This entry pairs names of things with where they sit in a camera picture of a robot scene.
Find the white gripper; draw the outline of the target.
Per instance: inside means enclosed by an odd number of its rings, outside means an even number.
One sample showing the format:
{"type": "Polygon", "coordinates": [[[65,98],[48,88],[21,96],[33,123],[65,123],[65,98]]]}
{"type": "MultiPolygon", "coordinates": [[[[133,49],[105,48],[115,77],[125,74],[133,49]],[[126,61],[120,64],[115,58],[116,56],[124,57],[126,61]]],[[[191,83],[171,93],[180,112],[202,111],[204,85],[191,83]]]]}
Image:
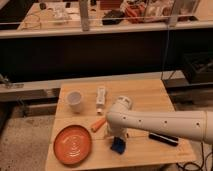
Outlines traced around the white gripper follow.
{"type": "Polygon", "coordinates": [[[126,138],[127,129],[120,127],[113,127],[108,125],[106,127],[105,136],[110,137],[114,136],[113,143],[110,147],[112,151],[117,152],[118,154],[123,154],[126,149],[126,142],[122,139],[126,138]]]}

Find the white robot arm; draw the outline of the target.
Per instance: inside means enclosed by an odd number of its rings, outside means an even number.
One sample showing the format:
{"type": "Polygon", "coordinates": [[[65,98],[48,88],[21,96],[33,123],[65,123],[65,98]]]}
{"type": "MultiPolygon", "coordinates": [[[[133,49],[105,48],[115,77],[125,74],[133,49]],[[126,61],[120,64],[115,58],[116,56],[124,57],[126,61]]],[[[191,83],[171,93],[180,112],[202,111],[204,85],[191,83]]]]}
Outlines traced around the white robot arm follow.
{"type": "Polygon", "coordinates": [[[134,111],[119,96],[106,113],[106,135],[126,140],[127,129],[138,129],[213,145],[212,111],[134,111]]]}

